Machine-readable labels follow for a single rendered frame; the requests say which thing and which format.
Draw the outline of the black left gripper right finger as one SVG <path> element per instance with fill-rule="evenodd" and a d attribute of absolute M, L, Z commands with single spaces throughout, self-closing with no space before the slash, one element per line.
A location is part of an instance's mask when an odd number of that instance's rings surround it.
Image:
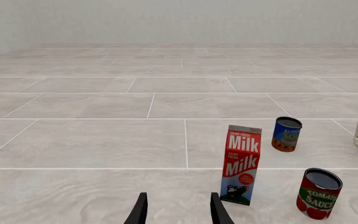
<path fill-rule="evenodd" d="M 213 224 L 234 224 L 216 192 L 211 193 L 210 211 Z"/>

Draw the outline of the red tomato sauce can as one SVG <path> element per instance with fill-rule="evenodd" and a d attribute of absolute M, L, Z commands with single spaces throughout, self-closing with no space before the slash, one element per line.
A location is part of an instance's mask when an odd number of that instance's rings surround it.
<path fill-rule="evenodd" d="M 301 181 L 296 206 L 309 218 L 325 220 L 329 218 L 342 187 L 342 180 L 332 172 L 309 168 Z"/>

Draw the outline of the blue alphabet soup can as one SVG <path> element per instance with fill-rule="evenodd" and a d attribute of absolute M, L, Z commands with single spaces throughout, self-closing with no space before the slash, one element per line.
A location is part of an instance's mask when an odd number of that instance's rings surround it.
<path fill-rule="evenodd" d="M 293 152 L 302 127 L 297 119 L 278 117 L 273 130 L 272 146 L 278 151 Z"/>

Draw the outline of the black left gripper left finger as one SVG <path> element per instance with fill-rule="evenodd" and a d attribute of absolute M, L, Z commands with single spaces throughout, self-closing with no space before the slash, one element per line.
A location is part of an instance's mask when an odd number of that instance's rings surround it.
<path fill-rule="evenodd" d="M 145 224 L 147 219 L 148 200 L 147 193 L 141 192 L 138 199 L 123 224 Z"/>

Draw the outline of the red milk carton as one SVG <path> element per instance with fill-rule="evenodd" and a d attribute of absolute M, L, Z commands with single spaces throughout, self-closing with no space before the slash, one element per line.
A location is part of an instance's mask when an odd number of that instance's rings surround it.
<path fill-rule="evenodd" d="M 230 125 L 226 136 L 220 199 L 250 205 L 260 160 L 260 128 Z"/>

